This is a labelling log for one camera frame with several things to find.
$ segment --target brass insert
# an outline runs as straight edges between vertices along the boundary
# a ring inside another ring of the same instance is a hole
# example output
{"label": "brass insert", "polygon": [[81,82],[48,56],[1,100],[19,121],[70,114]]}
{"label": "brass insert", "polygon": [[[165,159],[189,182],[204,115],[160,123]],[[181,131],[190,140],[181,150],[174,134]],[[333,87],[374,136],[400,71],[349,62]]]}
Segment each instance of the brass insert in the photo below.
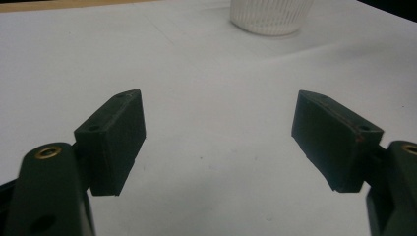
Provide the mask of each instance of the brass insert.
{"label": "brass insert", "polygon": [[410,154],[417,155],[417,146],[414,145],[403,145],[402,148]]}
{"label": "brass insert", "polygon": [[61,152],[61,148],[57,146],[51,146],[41,149],[36,153],[34,158],[36,159],[48,159],[58,155]]}

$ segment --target wooden surface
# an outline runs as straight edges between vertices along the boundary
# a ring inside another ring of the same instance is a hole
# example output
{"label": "wooden surface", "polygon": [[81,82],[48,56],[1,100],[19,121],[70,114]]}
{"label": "wooden surface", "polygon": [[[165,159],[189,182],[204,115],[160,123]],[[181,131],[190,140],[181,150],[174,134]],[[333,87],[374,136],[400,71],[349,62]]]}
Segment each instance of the wooden surface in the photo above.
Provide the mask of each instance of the wooden surface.
{"label": "wooden surface", "polygon": [[4,3],[0,4],[0,13],[50,10],[62,8],[81,8],[101,5],[148,2],[151,0],[53,0],[40,2]]}

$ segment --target white container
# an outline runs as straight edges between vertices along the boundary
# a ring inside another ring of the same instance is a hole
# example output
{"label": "white container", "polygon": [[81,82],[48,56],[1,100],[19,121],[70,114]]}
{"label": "white container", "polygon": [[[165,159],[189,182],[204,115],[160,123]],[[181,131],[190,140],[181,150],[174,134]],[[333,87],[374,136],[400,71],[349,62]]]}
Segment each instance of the white container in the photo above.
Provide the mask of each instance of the white container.
{"label": "white container", "polygon": [[306,20],[313,0],[231,0],[230,20],[263,35],[295,32]]}

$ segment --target white surface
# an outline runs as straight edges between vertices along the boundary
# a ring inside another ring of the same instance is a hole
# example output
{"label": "white surface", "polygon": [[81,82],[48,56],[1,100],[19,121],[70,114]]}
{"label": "white surface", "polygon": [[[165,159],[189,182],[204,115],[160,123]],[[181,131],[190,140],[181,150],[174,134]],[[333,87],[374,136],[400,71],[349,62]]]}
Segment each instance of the white surface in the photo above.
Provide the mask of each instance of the white surface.
{"label": "white surface", "polygon": [[417,142],[417,25],[317,0],[302,29],[263,37],[229,1],[0,14],[0,181],[113,94],[141,89],[148,138],[97,235],[369,235],[361,194],[333,193],[290,137],[299,89]]}

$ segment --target screw hole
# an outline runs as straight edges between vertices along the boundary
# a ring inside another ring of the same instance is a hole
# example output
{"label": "screw hole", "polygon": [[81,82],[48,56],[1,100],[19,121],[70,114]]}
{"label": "screw hole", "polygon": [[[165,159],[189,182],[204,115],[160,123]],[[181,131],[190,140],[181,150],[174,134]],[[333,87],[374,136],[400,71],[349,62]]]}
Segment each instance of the screw hole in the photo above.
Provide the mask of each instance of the screw hole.
{"label": "screw hole", "polygon": [[365,126],[365,125],[361,125],[361,126],[359,126],[359,129],[360,129],[361,131],[370,131],[370,130],[371,130],[371,128],[369,128],[368,126]]}
{"label": "screw hole", "polygon": [[417,147],[416,146],[404,145],[402,148],[410,154],[417,155]]}
{"label": "screw hole", "polygon": [[47,231],[55,224],[55,221],[56,217],[54,215],[42,216],[30,226],[30,234],[38,234]]}
{"label": "screw hole", "polygon": [[34,156],[36,159],[47,159],[58,155],[61,152],[60,147],[46,147],[37,152]]}
{"label": "screw hole", "polygon": [[96,131],[96,130],[98,130],[99,128],[100,128],[100,126],[93,125],[93,126],[90,126],[90,127],[89,127],[89,130],[90,130],[90,131]]}

